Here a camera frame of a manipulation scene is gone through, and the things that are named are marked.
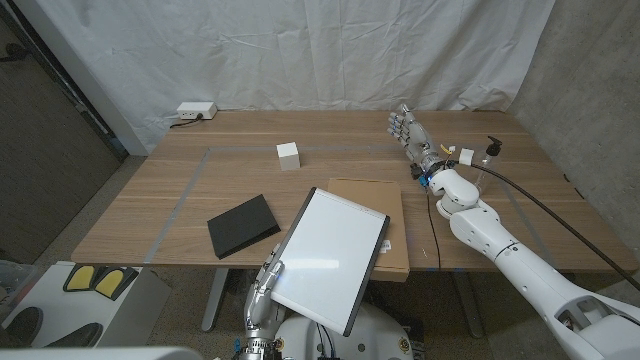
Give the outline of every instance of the whiteboard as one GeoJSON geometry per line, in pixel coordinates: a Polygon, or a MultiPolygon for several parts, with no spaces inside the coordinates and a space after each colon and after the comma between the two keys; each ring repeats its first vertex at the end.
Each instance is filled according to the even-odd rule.
{"type": "Polygon", "coordinates": [[[309,196],[282,244],[271,298],[348,336],[389,217],[323,190],[309,196]]]}

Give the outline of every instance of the white cube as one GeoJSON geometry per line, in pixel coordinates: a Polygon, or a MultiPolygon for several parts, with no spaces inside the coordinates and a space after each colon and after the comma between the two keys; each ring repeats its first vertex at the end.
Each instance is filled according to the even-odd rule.
{"type": "Polygon", "coordinates": [[[296,143],[280,144],[276,146],[278,157],[280,158],[280,168],[282,171],[300,168],[300,158],[298,157],[298,147],[296,143]]]}

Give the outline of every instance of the power strip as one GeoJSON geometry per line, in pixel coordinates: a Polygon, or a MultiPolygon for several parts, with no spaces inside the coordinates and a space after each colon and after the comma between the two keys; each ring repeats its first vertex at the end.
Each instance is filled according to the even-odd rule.
{"type": "Polygon", "coordinates": [[[178,116],[182,120],[193,120],[202,114],[202,119],[210,120],[218,111],[213,102],[183,102],[178,106],[178,116]]]}

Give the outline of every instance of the clear plastic bottle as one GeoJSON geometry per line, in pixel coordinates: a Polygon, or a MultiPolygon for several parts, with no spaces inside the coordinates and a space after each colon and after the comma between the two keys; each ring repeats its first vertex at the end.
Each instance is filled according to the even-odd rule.
{"type": "MultiPolygon", "coordinates": [[[[493,143],[487,147],[485,157],[480,161],[480,164],[478,165],[487,169],[496,170],[498,162],[500,161],[498,154],[500,154],[500,150],[502,150],[502,141],[494,138],[493,136],[489,136],[489,139],[491,139],[493,143]]],[[[476,188],[478,188],[480,195],[482,195],[484,190],[487,189],[487,186],[489,185],[489,182],[493,176],[482,170],[478,170],[478,172],[480,174],[478,174],[478,179],[476,180],[474,185],[476,186],[476,188]]]]}

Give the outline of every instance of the cardboard box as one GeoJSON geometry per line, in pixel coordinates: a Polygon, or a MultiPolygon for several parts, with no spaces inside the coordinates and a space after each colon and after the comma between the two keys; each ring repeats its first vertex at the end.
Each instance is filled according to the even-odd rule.
{"type": "Polygon", "coordinates": [[[393,181],[330,179],[328,191],[391,217],[371,280],[405,282],[409,253],[400,185],[393,181]]]}

